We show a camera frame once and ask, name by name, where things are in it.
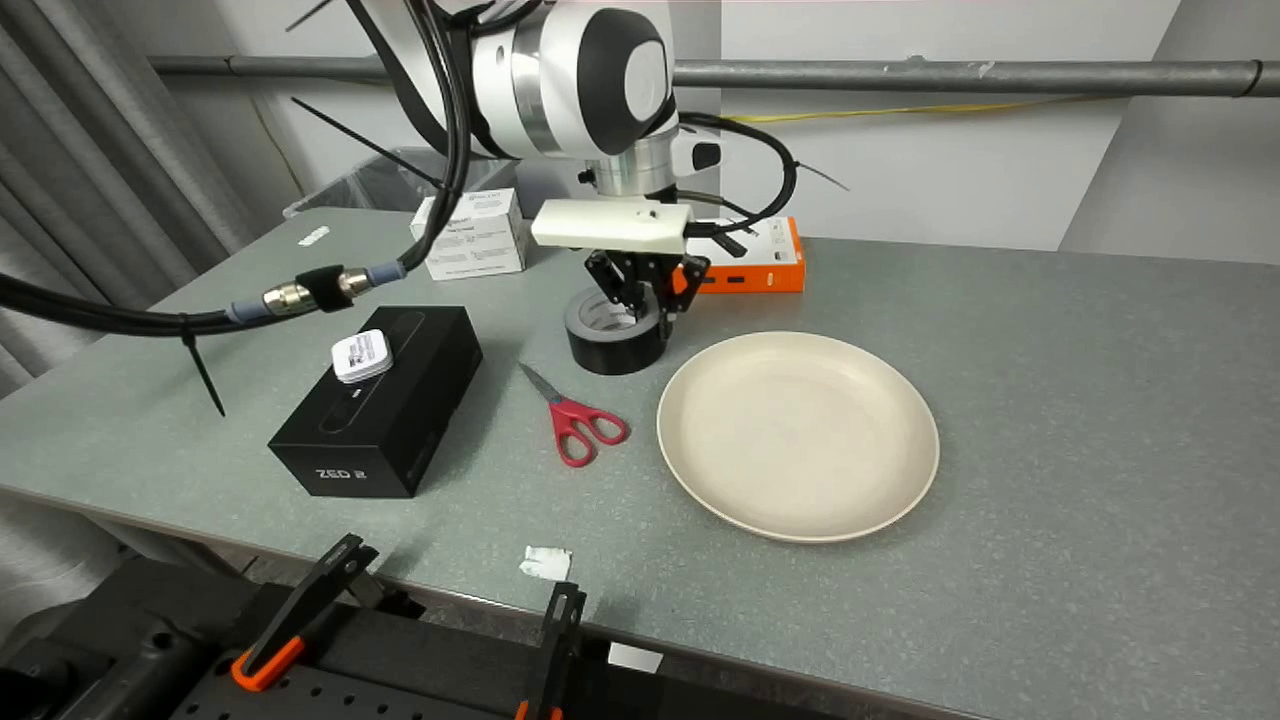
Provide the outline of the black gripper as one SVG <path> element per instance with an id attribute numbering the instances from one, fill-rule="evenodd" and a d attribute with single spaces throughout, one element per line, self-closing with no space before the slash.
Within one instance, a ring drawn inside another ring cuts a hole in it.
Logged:
<path id="1" fill-rule="evenodd" d="M 586 260 L 622 321 L 638 323 L 638 291 L 652 286 L 668 321 L 685 315 L 708 274 L 703 255 L 593 253 Z"/>

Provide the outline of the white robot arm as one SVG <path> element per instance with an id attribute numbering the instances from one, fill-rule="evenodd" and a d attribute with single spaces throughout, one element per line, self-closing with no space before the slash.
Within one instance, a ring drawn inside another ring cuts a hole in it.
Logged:
<path id="1" fill-rule="evenodd" d="M 541 246 L 586 246 L 597 286 L 675 315 L 708 265 L 687 253 L 691 203 L 675 194 L 681 124 L 665 0 L 348 0 L 413 126 L 445 154 L 445 181 L 402 273 L 428 260 L 464 194 L 477 153 L 577 160 L 593 194 L 546 200 Z"/>

